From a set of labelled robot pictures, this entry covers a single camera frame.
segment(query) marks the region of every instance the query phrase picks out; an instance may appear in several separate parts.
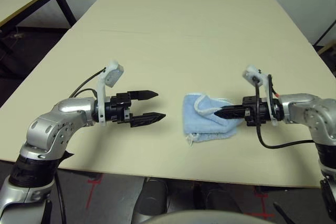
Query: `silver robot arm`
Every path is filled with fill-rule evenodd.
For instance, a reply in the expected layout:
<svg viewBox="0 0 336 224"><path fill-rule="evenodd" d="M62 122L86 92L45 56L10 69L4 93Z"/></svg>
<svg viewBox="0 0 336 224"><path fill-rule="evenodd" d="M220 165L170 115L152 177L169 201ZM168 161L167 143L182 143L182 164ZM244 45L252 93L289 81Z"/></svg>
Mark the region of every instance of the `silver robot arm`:
<svg viewBox="0 0 336 224"><path fill-rule="evenodd" d="M42 223L44 215L50 216L44 212L57 167L69 156L66 147L72 135L94 124L94 107L94 98L69 98L29 126L27 141L0 191L0 223L20 223L23 218L25 223Z"/></svg>
<svg viewBox="0 0 336 224"><path fill-rule="evenodd" d="M215 112L225 119L244 118L247 126L255 126L260 143L270 149L302 143L315 143L324 180L321 189L328 214L336 221L336 100L321 99L311 94L278 95L272 87L272 76L254 66L248 66L243 77L253 84L256 95L243 97L242 105L225 106ZM259 87L265 86L266 98L259 97ZM260 126L267 121L303 124L308 127L312 140L270 146L263 142Z"/></svg>
<svg viewBox="0 0 336 224"><path fill-rule="evenodd" d="M106 99L109 101L104 104L105 120L130 123L131 127L157 122L165 114L150 112L133 116L129 109L131 100L155 96L157 93L149 90L118 93ZM66 148L73 134L99 122L98 110L94 98L69 98L32 122L27 140L0 191L0 224L48 223L51 212L48 198L58 165L72 155Z"/></svg>
<svg viewBox="0 0 336 224"><path fill-rule="evenodd" d="M336 221L336 100L310 94L281 95L279 102L285 123L300 123L309 128L319 154L322 196L328 214Z"/></svg>

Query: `blue cloth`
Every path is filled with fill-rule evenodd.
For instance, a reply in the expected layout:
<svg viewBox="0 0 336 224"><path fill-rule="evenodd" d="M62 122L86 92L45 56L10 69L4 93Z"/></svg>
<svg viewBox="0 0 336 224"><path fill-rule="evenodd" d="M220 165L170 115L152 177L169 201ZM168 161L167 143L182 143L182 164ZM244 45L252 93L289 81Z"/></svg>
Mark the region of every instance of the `blue cloth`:
<svg viewBox="0 0 336 224"><path fill-rule="evenodd" d="M183 101L184 133L190 144L223 139L237 133L241 119L223 119L214 114L223 106L232 105L225 99L211 99L204 94L188 94Z"/></svg>

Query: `floor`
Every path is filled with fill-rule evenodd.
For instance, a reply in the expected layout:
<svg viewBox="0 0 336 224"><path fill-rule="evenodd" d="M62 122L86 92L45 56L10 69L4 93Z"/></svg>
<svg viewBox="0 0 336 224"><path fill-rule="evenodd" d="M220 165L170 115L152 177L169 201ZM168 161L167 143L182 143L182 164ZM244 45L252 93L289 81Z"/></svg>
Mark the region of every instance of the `floor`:
<svg viewBox="0 0 336 224"><path fill-rule="evenodd" d="M2 39L14 50L5 55L0 50L0 61L14 72L28 74L62 37L60 33L21 32L20 29ZM329 56L322 59L335 71L335 60ZM0 106L20 85L22 80L0 79ZM12 164L0 162L0 183L10 173ZM97 179L59 171L64 193L68 223L120 223L129 224L144 178L125 175L103 174ZM193 208L192 181L174 181L169 196L168 212ZM262 190L247 185L221 184L231 193L245 214L267 219L273 223L285 224L275 211L276 201L296 223L333 223L324 208L320 189L272 188ZM53 212L51 223L60 223L56 190L52 191Z"/></svg>

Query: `wire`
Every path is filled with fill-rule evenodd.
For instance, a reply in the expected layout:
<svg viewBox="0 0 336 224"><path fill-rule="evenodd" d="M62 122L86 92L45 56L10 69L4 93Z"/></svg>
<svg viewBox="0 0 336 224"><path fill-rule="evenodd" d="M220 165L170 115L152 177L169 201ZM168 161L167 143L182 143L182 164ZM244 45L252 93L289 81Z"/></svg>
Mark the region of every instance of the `wire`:
<svg viewBox="0 0 336 224"><path fill-rule="evenodd" d="M78 91L73 97L77 97L80 93L83 93L85 91L92 91L94 97L97 98L97 92L94 89L82 89L82 90Z"/></svg>
<svg viewBox="0 0 336 224"><path fill-rule="evenodd" d="M262 144L263 147L266 147L268 149L279 149L279 148L284 148L284 147L288 147L288 146L292 146L292 145L296 145L296 144L304 144L304 143L314 143L313 140L300 140L300 141L294 141L294 142L290 142L290 143L286 143L286 144L279 144L279 145L267 145L265 144L264 140L262 140L263 138L261 137L261 129L260 129L260 95L259 95L259 86L258 86L258 82L259 80L254 80L255 83L255 88L256 88L256 129L257 129L257 135L258 135L258 139L259 142Z"/></svg>
<svg viewBox="0 0 336 224"><path fill-rule="evenodd" d="M69 98L74 97L75 94L89 81L91 81L94 77L96 77L97 75L99 75L101 72L105 71L105 68L103 68L102 70L99 70L97 73L95 73L93 76L89 77L87 80L85 80L81 85L79 85L78 88L76 88L74 90L74 92L69 96Z"/></svg>
<svg viewBox="0 0 336 224"><path fill-rule="evenodd" d="M55 173L55 182L56 182L56 187L57 187L57 194L58 194L58 200L59 200L59 207L61 211L61 217L62 217L62 224L67 224L67 216L65 213L65 204L64 204L64 199L63 199L63 193L61 189L61 184L59 182L59 177L58 173Z"/></svg>
<svg viewBox="0 0 336 224"><path fill-rule="evenodd" d="M272 94L272 91L274 90L273 83L272 83L272 76L269 74L267 78L268 78L268 96L269 96L269 103L271 107L271 113L272 113L272 116L276 118L277 115L274 109L273 94Z"/></svg>

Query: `table leg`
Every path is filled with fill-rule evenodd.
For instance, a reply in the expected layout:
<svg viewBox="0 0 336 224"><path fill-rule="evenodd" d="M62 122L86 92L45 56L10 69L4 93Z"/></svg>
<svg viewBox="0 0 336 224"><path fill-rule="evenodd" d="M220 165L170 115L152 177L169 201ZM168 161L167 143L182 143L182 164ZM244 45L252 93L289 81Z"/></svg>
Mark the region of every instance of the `table leg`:
<svg viewBox="0 0 336 224"><path fill-rule="evenodd" d="M69 22L70 26L73 26L76 23L76 18L74 17L68 3L66 0L56 0L59 7L61 8L64 16L66 17L67 21Z"/></svg>
<svg viewBox="0 0 336 224"><path fill-rule="evenodd" d="M11 55L13 50L11 50L5 43L0 40L0 48L5 51L6 54Z"/></svg>

